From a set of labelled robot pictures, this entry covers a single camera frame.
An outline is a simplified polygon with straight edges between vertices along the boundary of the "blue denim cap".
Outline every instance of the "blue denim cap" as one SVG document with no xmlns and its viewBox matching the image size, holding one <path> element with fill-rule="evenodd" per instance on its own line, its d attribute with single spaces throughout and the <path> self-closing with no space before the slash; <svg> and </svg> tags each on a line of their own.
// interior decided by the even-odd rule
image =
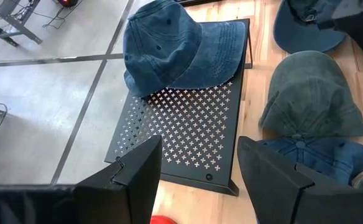
<svg viewBox="0 0 363 224">
<path fill-rule="evenodd" d="M 319 30 L 316 22 L 332 16 L 341 0 L 284 0 L 274 23 L 277 45 L 293 54 L 304 50 L 325 52 L 340 44 L 345 33 Z"/>
<path fill-rule="evenodd" d="M 363 171 L 363 145 L 346 139 L 277 138 L 258 143 L 342 184 L 351 184 Z"/>
<path fill-rule="evenodd" d="M 197 23 L 175 1 L 150 2 L 126 27 L 126 85 L 133 95 L 144 97 L 165 87 L 223 84 L 238 68 L 245 34 L 243 22 Z"/>
</svg>

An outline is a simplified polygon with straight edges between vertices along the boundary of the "wooden table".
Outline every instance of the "wooden table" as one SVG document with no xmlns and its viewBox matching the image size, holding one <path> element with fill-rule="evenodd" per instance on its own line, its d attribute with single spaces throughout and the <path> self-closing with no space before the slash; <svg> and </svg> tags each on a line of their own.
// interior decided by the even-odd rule
<svg viewBox="0 0 363 224">
<path fill-rule="evenodd" d="M 267 91 L 275 67 L 287 56 L 273 38 L 273 23 L 281 0 L 223 0 L 188 7 L 197 22 L 250 19 L 254 67 L 245 70 L 238 133 L 254 140 L 267 137 L 258 127 L 267 101 Z M 363 113 L 363 51 L 349 37 L 329 52 L 344 72 L 353 99 Z M 363 144 L 363 138 L 353 139 Z M 232 179 L 240 188 L 239 197 L 217 194 L 193 187 L 161 181 L 155 200 L 155 215 L 166 215 L 178 224 L 256 223 L 253 206 L 234 156 Z"/>
</svg>

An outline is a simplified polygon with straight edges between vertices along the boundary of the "baseball cap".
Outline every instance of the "baseball cap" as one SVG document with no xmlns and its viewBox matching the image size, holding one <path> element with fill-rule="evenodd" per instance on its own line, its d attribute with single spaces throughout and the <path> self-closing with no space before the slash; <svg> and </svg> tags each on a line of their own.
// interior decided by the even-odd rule
<svg viewBox="0 0 363 224">
<path fill-rule="evenodd" d="M 275 69 L 259 126 L 282 137 L 363 136 L 363 117 L 328 55 L 304 51 Z"/>
<path fill-rule="evenodd" d="M 350 184 L 363 171 L 363 145 L 346 139 L 276 138 L 258 143 L 341 184 Z"/>
<path fill-rule="evenodd" d="M 133 95 L 144 97 L 165 87 L 223 84 L 238 68 L 246 32 L 243 22 L 198 23 L 175 1 L 150 2 L 126 27 L 126 85 Z"/>
<path fill-rule="evenodd" d="M 260 223 L 363 224 L 363 188 L 341 184 L 246 136 L 238 139 L 237 156 Z"/>
<path fill-rule="evenodd" d="M 340 1 L 283 0 L 273 29 L 277 45 L 290 54 L 333 49 L 342 42 L 345 33 L 332 29 L 319 30 L 316 22 L 329 19 Z"/>
</svg>

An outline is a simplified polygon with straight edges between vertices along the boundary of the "floor tile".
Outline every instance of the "floor tile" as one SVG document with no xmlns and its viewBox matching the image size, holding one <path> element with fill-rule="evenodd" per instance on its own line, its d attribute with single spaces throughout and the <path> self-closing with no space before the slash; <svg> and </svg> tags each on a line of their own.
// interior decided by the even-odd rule
<svg viewBox="0 0 363 224">
<path fill-rule="evenodd" d="M 94 92 L 58 183 L 77 183 L 102 168 L 124 106 L 123 60 L 110 60 Z"/>
<path fill-rule="evenodd" d="M 99 64 L 0 67 L 0 184 L 50 183 Z"/>
<path fill-rule="evenodd" d="M 140 9 L 140 7 L 142 7 L 145 4 L 152 2 L 152 1 L 153 0 L 134 0 L 131 10 L 129 11 L 128 17 L 131 17 L 133 14 L 136 13 L 136 11 L 138 9 Z M 123 53 L 122 45 L 124 43 L 123 37 L 124 37 L 124 33 L 125 33 L 126 24 L 127 24 L 127 21 L 124 23 L 124 25 L 122 27 L 121 34 L 119 35 L 119 38 L 114 46 L 113 54 Z"/>
<path fill-rule="evenodd" d="M 127 2 L 128 0 L 83 0 L 58 30 L 53 27 L 43 28 L 42 25 L 50 19 L 33 14 L 25 26 L 43 40 L 42 44 L 37 45 L 20 35 L 13 37 L 20 44 L 15 48 L 0 39 L 0 61 L 104 54 Z M 53 1 L 42 0 L 34 12 L 53 17 L 59 9 L 60 6 Z M 69 9 L 65 9 L 60 16 L 65 16 L 68 12 Z M 59 23 L 60 21 L 55 21 L 53 24 L 58 26 Z"/>
</svg>

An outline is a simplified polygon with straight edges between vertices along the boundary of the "tile grout line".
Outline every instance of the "tile grout line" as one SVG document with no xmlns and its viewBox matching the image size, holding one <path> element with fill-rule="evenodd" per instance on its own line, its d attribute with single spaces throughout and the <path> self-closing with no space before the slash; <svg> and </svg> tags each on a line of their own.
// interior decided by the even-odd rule
<svg viewBox="0 0 363 224">
<path fill-rule="evenodd" d="M 104 54 L 104 55 L 88 55 L 77 57 L 63 57 L 63 58 L 43 58 L 43 59 L 27 59 L 27 60 L 11 60 L 0 61 L 0 67 L 21 66 L 21 65 L 42 65 L 51 63 L 69 63 L 69 62 L 87 62 L 95 60 L 111 60 L 122 59 L 123 54 Z"/>
<path fill-rule="evenodd" d="M 125 10 L 122 13 L 121 19 L 119 20 L 115 33 L 109 43 L 106 54 L 104 55 L 104 59 L 101 61 L 100 67 L 96 73 L 96 76 L 94 77 L 92 85 L 90 86 L 89 92 L 85 98 L 85 102 L 83 103 L 82 109 L 78 115 L 78 118 L 76 119 L 75 125 L 73 127 L 70 137 L 68 138 L 67 144 L 65 145 L 63 154 L 60 158 L 60 161 L 57 164 L 56 171 L 53 175 L 53 178 L 52 178 L 52 181 L 50 182 L 50 184 L 53 184 L 53 185 L 56 184 L 58 182 L 58 179 L 60 178 L 64 165 L 67 161 L 68 155 L 70 154 L 72 145 L 75 141 L 76 135 L 78 134 L 78 131 L 81 127 L 83 118 L 85 117 L 86 111 L 88 110 L 90 101 L 94 94 L 94 91 L 96 90 L 96 87 L 98 86 L 101 75 L 103 74 L 104 68 L 107 65 L 108 57 L 111 56 L 111 52 L 113 51 L 115 43 L 118 40 L 119 34 L 121 33 L 121 29 L 122 29 L 124 23 L 126 22 L 127 16 L 129 15 L 129 11 L 131 10 L 133 3 L 134 3 L 134 0 L 128 0 L 128 2 L 126 4 Z"/>
</svg>

